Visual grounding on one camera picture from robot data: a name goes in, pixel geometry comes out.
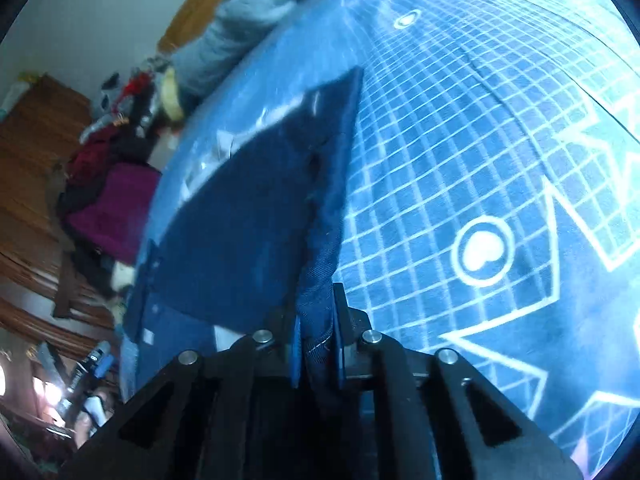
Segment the navy and grey garment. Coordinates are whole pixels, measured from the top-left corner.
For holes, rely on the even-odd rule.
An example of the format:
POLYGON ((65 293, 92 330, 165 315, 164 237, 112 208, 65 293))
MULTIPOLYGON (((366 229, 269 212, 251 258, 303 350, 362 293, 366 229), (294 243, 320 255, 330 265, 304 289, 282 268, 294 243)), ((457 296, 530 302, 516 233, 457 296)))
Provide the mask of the navy and grey garment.
POLYGON ((124 393, 184 350, 216 351, 216 328, 252 334, 281 309, 294 315, 293 378, 334 382, 332 278, 362 81, 355 67, 306 92, 179 207, 157 194, 124 321, 124 393))

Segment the brown wooden wardrobe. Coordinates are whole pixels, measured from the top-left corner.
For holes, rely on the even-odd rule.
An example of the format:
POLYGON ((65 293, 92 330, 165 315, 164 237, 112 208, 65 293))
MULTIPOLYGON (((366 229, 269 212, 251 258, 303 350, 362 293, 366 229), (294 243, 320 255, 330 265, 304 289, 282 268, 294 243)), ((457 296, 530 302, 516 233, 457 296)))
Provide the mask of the brown wooden wardrobe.
POLYGON ((46 204, 53 166, 88 123, 88 100, 44 75, 1 124, 1 325, 74 359, 114 339, 101 298, 73 277, 46 204))

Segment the maroon hanging cloth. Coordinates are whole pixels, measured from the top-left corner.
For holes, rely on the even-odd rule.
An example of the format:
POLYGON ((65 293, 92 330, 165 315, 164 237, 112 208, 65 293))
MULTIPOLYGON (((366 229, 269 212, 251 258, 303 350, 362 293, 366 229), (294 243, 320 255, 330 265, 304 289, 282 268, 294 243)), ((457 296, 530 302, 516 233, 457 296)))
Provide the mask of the maroon hanging cloth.
POLYGON ((107 171, 96 191, 62 214, 70 234, 132 266, 142 244, 160 173, 149 166, 120 162, 107 171))

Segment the blue star patterned bedsheet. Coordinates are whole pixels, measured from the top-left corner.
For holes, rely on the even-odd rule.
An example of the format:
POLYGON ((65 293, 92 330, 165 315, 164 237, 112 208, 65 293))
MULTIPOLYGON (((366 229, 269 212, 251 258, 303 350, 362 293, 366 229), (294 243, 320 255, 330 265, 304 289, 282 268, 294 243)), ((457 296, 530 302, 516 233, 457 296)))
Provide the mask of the blue star patterned bedsheet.
MULTIPOLYGON (((141 248, 157 194, 355 67, 332 286, 459 352, 578 479, 637 477, 639 45, 611 0, 305 0, 191 110, 141 248)), ((259 379, 244 448, 240 479, 382 479, 373 396, 336 378, 259 379)))

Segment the yellow pillow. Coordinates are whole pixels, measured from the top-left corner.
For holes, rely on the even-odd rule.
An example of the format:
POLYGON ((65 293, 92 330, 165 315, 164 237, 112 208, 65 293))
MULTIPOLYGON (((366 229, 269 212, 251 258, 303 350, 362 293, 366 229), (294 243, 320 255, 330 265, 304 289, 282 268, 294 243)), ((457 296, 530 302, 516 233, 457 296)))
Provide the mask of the yellow pillow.
POLYGON ((184 111, 179 100, 175 69, 168 66, 160 82, 160 105, 171 122, 182 122, 184 111))

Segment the wooden headboard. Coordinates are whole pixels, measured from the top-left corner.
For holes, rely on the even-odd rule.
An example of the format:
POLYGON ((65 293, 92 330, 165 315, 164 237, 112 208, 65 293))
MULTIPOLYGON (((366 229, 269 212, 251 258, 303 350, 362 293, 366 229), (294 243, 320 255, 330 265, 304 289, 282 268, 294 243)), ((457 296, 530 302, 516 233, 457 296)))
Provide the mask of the wooden headboard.
POLYGON ((201 36, 214 18, 220 2, 221 0, 184 0, 157 43, 157 51, 172 53, 201 36))

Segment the grey rolled duvet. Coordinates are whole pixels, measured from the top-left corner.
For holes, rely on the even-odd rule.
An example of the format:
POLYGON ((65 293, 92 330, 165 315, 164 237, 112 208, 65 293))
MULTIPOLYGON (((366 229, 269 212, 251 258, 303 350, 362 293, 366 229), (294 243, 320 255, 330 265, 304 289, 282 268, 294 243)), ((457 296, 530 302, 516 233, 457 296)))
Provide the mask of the grey rolled duvet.
POLYGON ((189 113, 210 96, 235 66, 256 48, 305 0, 221 0, 201 36, 170 58, 163 97, 177 98, 181 113, 189 113))

